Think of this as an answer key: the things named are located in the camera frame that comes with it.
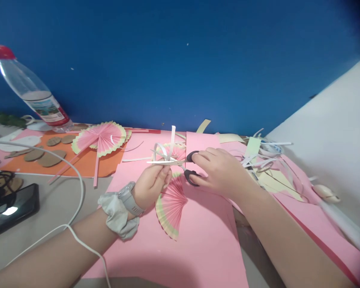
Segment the phone screen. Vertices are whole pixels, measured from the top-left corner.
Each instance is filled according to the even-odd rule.
[[[0,207],[0,234],[36,214],[40,209],[39,186],[31,184],[16,192],[16,201],[8,209]]]

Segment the orange paper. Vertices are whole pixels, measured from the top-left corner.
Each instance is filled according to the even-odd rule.
[[[65,159],[70,161],[76,155],[72,151],[71,144],[63,144],[59,143],[55,146],[47,146],[47,141],[52,137],[64,137],[68,134],[56,134],[52,131],[45,132],[44,136],[41,137],[41,143],[38,146],[44,146],[44,149],[53,151],[53,150],[63,150],[67,152],[67,156]],[[99,162],[99,177],[106,177],[116,171],[117,165],[121,162],[121,158],[123,157],[123,151],[118,149],[106,156],[100,158]],[[96,150],[88,148],[86,151],[82,152],[74,161],[73,165],[80,172],[82,177],[91,178],[95,173],[95,163],[96,163]],[[45,168],[42,167],[37,161],[34,162],[26,162],[24,161],[23,156],[14,157],[9,163],[2,166],[1,170],[8,170],[13,172],[20,173],[35,173],[35,174],[47,174],[47,175],[55,175],[59,170],[61,170],[66,165],[65,162],[60,162],[59,164]],[[69,167],[63,174],[63,176],[77,176],[76,172]]]

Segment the white wall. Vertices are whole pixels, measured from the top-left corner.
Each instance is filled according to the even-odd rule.
[[[360,62],[267,137],[293,142],[286,155],[338,194],[360,226]]]

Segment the grey scrunchie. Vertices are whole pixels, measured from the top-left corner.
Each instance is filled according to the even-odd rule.
[[[137,232],[140,218],[135,217],[129,221],[128,210],[123,202],[118,198],[116,192],[105,193],[100,196],[98,204],[108,215],[106,224],[110,230],[116,232],[122,240],[130,239]]]

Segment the table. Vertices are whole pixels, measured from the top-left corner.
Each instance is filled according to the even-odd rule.
[[[15,128],[0,126],[0,135],[5,136],[14,130]],[[47,181],[51,178],[50,176],[18,174],[18,177],[24,179],[23,187],[32,183],[39,185],[40,211],[0,235],[0,269],[52,229],[67,223],[76,211],[80,199],[77,178],[60,177],[52,185],[49,185]],[[100,178],[98,187],[94,189],[93,179],[84,179],[85,201],[75,222],[96,210],[97,200],[106,191],[110,182],[111,177]],[[238,235],[249,287],[285,287],[257,238],[248,233],[246,229],[238,228]],[[139,278],[111,278],[110,281],[113,287],[118,288],[163,287]],[[75,287],[106,288],[107,284],[105,279],[81,279]]]

